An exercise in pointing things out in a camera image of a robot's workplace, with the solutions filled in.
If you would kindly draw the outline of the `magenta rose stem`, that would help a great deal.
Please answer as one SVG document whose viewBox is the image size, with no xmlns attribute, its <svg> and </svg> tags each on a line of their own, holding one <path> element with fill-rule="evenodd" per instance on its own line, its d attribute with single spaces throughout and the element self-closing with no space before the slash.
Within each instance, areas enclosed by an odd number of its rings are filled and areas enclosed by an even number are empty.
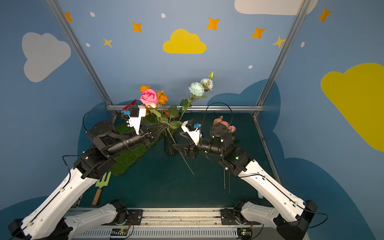
<svg viewBox="0 0 384 240">
<path fill-rule="evenodd" d="M 163 108 L 164 104 L 168 102 L 168 97 L 164 91 L 156 92 L 150 86 L 141 86 L 140 91 L 142 95 L 140 101 L 145 105 L 147 115 L 153 115 L 156 123 L 162 125 L 161 135 L 164 136 L 164 151 L 168 156 L 174 156 L 178 151 L 173 147 L 176 144 L 174 138 L 175 133 L 181 127 L 182 123 L 179 119 L 179 109 L 177 106 L 170 106 Z"/>
</svg>

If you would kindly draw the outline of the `peach pink rose stem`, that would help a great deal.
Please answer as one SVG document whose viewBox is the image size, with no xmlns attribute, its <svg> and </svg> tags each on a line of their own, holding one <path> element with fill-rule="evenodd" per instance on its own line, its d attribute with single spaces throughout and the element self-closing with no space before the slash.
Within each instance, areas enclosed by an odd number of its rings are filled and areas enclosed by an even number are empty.
<svg viewBox="0 0 384 240">
<path fill-rule="evenodd" d="M 232 141 L 234 142 L 235 141 L 235 131 L 236 131 L 236 127 L 235 126 L 231 126 L 230 123 L 226 122 L 226 121 L 222 121 L 221 124 L 223 124 L 224 126 L 226 126 L 228 128 L 228 131 L 230 132 L 230 134 L 232 135 Z M 231 179 L 230 179 L 230 174 L 229 174 L 229 177 L 228 177 L 228 187 L 229 187 L 229 193 L 231 192 Z"/>
</svg>

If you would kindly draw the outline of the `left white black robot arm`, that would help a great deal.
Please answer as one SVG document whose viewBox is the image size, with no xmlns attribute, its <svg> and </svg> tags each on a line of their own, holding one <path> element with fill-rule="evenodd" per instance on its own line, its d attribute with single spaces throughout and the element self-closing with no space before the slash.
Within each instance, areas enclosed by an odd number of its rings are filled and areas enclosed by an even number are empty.
<svg viewBox="0 0 384 240">
<path fill-rule="evenodd" d="M 86 214 L 65 214 L 116 163 L 114 157 L 139 145 L 147 149 L 165 124 L 137 123 L 135 130 L 118 134 L 114 122 L 100 121 L 87 131 L 92 145 L 78 157 L 62 183 L 30 215 L 13 220 L 8 229 L 19 240 L 71 240 L 92 228 L 126 219 L 127 208 L 115 200 Z"/>
</svg>

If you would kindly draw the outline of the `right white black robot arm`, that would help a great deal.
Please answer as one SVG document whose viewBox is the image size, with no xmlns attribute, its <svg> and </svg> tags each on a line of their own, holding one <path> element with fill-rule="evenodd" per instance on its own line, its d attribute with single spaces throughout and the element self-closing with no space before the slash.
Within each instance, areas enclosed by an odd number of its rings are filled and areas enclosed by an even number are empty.
<svg viewBox="0 0 384 240">
<path fill-rule="evenodd" d="M 254 158 L 234 145 L 232 134 L 225 125 L 212 125 L 209 139 L 203 137 L 201 125 L 192 120 L 183 122 L 181 129 L 181 136 L 191 141 L 173 145 L 182 156 L 196 158 L 199 153 L 217 156 L 224 170 L 251 185 L 272 204 L 271 207 L 252 202 L 240 204 L 236 211 L 244 220 L 274 228 L 285 240 L 304 239 L 318 214 L 315 202 L 304 201 L 284 188 Z"/>
</svg>

